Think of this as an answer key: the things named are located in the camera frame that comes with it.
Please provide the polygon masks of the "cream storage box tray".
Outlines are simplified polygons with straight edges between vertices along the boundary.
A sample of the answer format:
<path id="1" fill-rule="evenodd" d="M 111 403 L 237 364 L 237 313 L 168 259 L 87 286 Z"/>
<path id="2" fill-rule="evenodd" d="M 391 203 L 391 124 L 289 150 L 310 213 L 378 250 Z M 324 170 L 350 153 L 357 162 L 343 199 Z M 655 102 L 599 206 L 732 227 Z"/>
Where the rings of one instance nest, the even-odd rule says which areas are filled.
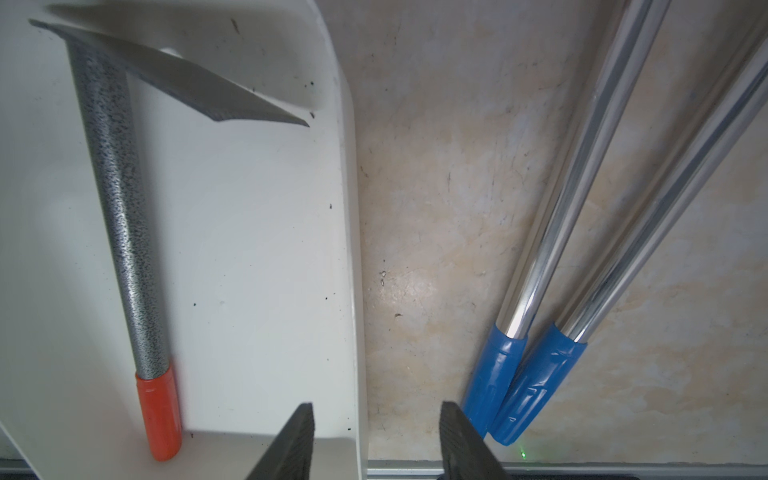
<path id="1" fill-rule="evenodd" d="M 149 452 L 64 41 L 200 64 L 300 125 L 131 97 L 183 444 Z M 1 5 L 1 431 L 42 479 L 243 479 L 313 406 L 314 479 L 366 463 L 351 96 L 313 1 Z"/>

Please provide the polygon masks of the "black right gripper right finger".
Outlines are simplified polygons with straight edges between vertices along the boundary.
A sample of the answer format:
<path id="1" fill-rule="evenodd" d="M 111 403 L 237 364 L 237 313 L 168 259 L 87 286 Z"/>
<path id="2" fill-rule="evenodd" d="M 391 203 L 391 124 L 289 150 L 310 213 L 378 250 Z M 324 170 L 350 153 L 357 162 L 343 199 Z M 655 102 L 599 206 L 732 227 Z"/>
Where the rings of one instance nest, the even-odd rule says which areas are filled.
<path id="1" fill-rule="evenodd" d="M 507 480 L 509 475 L 455 402 L 441 404 L 439 438 L 443 479 Z"/>

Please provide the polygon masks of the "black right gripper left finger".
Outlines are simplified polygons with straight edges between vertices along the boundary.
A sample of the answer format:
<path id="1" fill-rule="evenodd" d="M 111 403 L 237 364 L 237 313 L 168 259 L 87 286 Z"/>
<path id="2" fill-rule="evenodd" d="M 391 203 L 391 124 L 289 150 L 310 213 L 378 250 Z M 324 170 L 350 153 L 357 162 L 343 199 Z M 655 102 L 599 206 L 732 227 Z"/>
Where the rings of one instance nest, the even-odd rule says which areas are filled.
<path id="1" fill-rule="evenodd" d="M 247 480 L 308 480 L 314 447 L 311 403 L 300 404 L 256 463 Z"/>

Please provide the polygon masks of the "grey hoe red handle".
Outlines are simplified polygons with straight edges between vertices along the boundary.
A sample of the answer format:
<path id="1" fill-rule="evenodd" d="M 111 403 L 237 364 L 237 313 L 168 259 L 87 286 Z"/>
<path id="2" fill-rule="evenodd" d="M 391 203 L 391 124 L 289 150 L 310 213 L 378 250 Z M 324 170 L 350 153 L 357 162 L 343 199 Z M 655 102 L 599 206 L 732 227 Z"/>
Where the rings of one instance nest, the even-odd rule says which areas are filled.
<path id="1" fill-rule="evenodd" d="M 216 122 L 307 123 L 178 56 L 71 26 L 30 23 L 66 43 L 130 339 L 146 438 L 152 457 L 168 461 L 181 449 L 182 422 L 127 78 L 133 76 Z"/>

